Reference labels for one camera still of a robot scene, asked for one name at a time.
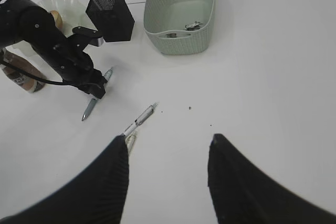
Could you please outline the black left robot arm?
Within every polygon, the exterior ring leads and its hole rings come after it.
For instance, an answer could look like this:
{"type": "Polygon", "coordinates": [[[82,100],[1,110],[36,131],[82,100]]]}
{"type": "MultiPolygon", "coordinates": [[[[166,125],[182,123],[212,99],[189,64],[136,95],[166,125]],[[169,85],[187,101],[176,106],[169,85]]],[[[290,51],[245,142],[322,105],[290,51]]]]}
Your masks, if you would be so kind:
{"type": "Polygon", "coordinates": [[[31,0],[6,0],[1,4],[1,47],[21,41],[34,51],[69,85],[101,99],[107,80],[94,68],[84,52],[88,45],[97,45],[102,34],[78,26],[66,37],[56,27],[52,14],[31,0]]]}

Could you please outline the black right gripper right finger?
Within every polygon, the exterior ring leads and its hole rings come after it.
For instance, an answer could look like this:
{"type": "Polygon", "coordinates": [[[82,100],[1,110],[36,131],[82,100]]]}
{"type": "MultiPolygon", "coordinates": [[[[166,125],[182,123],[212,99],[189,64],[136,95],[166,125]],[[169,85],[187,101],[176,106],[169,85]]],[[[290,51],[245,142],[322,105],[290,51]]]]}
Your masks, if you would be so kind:
{"type": "Polygon", "coordinates": [[[335,215],[262,172],[224,135],[209,147],[208,187],[218,223],[335,223],[335,215]]]}

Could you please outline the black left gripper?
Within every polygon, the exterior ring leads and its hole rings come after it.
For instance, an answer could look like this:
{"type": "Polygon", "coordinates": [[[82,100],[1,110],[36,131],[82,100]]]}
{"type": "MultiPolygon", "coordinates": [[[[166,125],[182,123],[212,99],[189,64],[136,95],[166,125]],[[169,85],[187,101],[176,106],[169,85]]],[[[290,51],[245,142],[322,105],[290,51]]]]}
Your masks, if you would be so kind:
{"type": "Polygon", "coordinates": [[[102,99],[106,93],[103,74],[94,68],[90,56],[83,52],[84,47],[69,37],[61,42],[35,45],[34,50],[61,76],[64,83],[102,99]]]}

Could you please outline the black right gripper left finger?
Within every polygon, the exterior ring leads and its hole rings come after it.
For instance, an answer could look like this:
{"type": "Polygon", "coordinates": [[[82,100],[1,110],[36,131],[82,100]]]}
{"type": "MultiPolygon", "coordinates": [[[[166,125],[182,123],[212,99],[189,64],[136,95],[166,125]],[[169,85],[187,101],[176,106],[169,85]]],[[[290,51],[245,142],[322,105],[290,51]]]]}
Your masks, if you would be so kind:
{"type": "Polygon", "coordinates": [[[128,186],[128,148],[118,135],[73,180],[1,223],[120,223],[128,186]]]}

